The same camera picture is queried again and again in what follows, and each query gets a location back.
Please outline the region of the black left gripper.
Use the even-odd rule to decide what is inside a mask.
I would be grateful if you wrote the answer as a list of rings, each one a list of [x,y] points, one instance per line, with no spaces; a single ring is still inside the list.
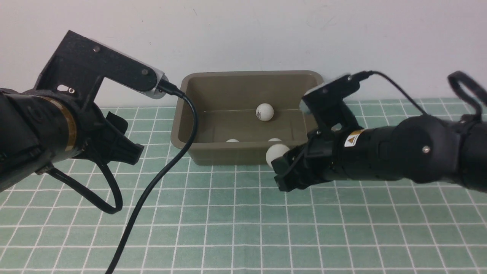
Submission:
[[[84,103],[77,101],[72,104],[77,119],[80,137],[74,159],[94,161],[88,151],[94,148],[103,162],[121,162],[135,165],[144,151],[144,146],[133,143],[125,134],[128,122],[112,112],[104,115],[101,109],[91,102],[86,108]]]

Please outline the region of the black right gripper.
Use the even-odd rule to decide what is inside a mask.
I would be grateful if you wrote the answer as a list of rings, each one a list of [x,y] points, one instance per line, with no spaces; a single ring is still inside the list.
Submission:
[[[272,161],[278,175],[275,182],[280,191],[304,190],[305,187],[333,180],[347,179],[343,164],[339,161],[343,131],[333,129],[331,135],[310,132],[308,142],[290,148],[281,158]]]

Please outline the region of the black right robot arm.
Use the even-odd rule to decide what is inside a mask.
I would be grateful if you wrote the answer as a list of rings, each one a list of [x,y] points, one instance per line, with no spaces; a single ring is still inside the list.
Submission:
[[[414,116],[397,126],[313,131],[308,142],[274,156],[280,191],[334,180],[447,182],[486,192],[486,122]]]

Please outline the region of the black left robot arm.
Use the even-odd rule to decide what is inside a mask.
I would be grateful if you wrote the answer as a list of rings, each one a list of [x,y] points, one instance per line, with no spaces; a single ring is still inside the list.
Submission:
[[[144,150],[125,136],[127,121],[93,99],[1,89],[0,115],[2,191],[66,159],[135,165]]]

